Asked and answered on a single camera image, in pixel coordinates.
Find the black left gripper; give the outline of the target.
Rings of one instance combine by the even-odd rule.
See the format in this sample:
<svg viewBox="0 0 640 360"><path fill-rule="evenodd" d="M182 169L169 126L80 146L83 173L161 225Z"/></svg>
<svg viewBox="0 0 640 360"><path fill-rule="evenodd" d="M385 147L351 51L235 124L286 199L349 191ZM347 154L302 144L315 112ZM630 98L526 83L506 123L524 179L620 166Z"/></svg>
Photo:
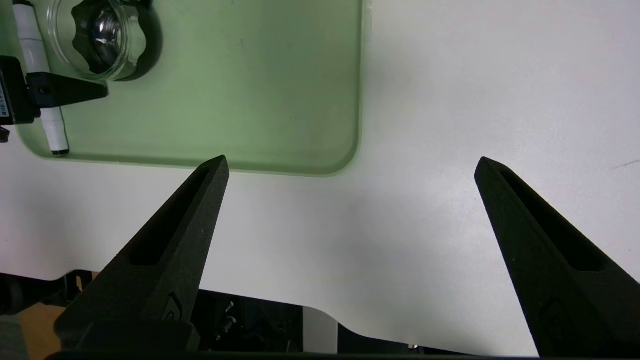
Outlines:
<svg viewBox="0 0 640 360"><path fill-rule="evenodd" d="M103 84L48 72L26 76L16 57L0 57L0 125L30 125L40 116L39 109L55 109L109 94Z"/></svg>

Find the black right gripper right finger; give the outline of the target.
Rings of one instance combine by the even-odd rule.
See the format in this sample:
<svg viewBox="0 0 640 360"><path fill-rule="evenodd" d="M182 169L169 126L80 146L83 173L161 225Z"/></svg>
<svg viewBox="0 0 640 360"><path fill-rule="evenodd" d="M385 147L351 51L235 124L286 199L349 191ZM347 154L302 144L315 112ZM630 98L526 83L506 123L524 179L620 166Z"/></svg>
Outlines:
<svg viewBox="0 0 640 360"><path fill-rule="evenodd" d="M504 164L474 180L538 354L638 357L638 281Z"/></svg>

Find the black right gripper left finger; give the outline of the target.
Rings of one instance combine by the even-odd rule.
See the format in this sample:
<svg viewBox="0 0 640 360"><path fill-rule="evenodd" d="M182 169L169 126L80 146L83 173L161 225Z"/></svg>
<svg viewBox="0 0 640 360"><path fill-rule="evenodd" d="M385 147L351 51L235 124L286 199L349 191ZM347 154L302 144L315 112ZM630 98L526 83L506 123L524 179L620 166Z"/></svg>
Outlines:
<svg viewBox="0 0 640 360"><path fill-rule="evenodd" d="M55 321L63 349L196 349L190 319L230 171L204 162Z"/></svg>

